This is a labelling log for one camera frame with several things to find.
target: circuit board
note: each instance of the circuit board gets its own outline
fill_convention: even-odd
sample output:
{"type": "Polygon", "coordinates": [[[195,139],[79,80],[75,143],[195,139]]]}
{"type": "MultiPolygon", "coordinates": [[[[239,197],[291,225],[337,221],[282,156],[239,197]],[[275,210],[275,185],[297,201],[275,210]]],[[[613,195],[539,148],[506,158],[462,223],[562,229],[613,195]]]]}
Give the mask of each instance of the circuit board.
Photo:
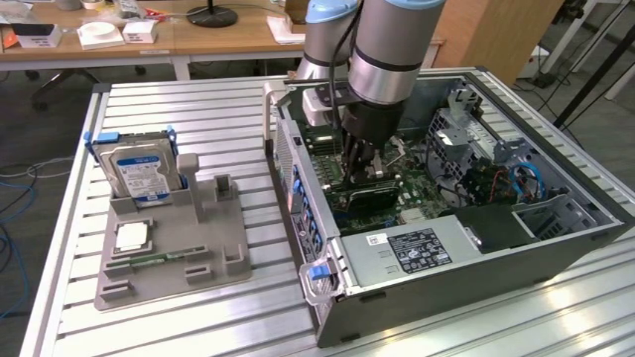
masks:
{"type": "Polygon", "coordinates": [[[435,180],[421,165],[421,158],[411,149],[417,142],[394,137],[386,144],[382,163],[387,166],[386,179],[365,185],[345,187],[342,162],[342,138],[330,126],[310,126],[301,107],[293,108],[301,134],[307,144],[325,196],[343,236],[403,225],[421,219],[434,219],[449,209],[446,198],[435,180]],[[369,195],[367,206],[351,207],[355,197],[369,195]],[[386,200],[386,209],[374,209],[375,201],[386,200]]]}

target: blue hard drive label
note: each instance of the blue hard drive label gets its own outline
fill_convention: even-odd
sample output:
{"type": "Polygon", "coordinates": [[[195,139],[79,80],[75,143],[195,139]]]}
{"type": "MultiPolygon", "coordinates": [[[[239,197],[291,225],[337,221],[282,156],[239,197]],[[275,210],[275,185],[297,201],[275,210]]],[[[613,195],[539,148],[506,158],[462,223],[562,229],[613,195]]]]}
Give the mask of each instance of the blue hard drive label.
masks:
{"type": "Polygon", "coordinates": [[[136,201],[152,202],[168,197],[168,180],[159,173],[160,159],[158,156],[124,158],[118,160],[118,167],[130,196],[136,201]]]}

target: hard drive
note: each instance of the hard drive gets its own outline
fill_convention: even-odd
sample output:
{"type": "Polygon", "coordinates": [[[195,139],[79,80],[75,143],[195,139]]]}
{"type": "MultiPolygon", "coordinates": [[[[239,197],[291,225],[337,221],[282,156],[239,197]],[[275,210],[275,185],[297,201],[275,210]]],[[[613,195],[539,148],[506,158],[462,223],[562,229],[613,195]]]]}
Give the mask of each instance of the hard drive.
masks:
{"type": "Polygon", "coordinates": [[[115,198],[131,197],[138,207],[171,202],[170,193],[184,188],[176,171],[176,133],[103,132],[87,147],[95,156],[115,198]]]}

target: white sticker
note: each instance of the white sticker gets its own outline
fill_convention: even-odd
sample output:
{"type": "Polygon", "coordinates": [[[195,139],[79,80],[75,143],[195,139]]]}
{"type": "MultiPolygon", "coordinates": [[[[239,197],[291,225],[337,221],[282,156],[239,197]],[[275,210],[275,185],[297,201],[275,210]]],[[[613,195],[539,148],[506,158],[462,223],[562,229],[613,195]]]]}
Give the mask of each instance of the white sticker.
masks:
{"type": "Polygon", "coordinates": [[[374,234],[373,236],[366,236],[369,245],[385,244],[389,242],[389,235],[386,233],[374,234]]]}
{"type": "Polygon", "coordinates": [[[119,172],[128,187],[130,196],[138,201],[156,201],[170,194],[168,181],[159,173],[158,156],[118,160],[119,172]]]}
{"type": "Polygon", "coordinates": [[[139,54],[168,54],[170,50],[146,50],[139,51],[139,54]]]}

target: aluminum slotted table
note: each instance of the aluminum slotted table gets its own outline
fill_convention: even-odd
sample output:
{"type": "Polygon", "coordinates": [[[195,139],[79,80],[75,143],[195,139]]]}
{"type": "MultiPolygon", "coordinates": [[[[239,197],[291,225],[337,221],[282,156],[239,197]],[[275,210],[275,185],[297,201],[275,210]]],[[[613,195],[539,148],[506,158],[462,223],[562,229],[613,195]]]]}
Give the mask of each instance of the aluminum slotted table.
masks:
{"type": "MultiPolygon", "coordinates": [[[[634,192],[493,76],[474,74],[635,214],[634,192]]],[[[282,79],[120,84],[95,91],[83,131],[151,132],[171,124],[180,152],[200,155],[199,179],[233,175],[254,277],[110,312],[95,309],[111,187],[80,141],[22,356],[630,356],[634,230],[546,283],[338,347],[317,347],[262,148],[262,87],[282,79]]],[[[483,109],[491,128],[514,138],[515,129],[483,109]]]]}

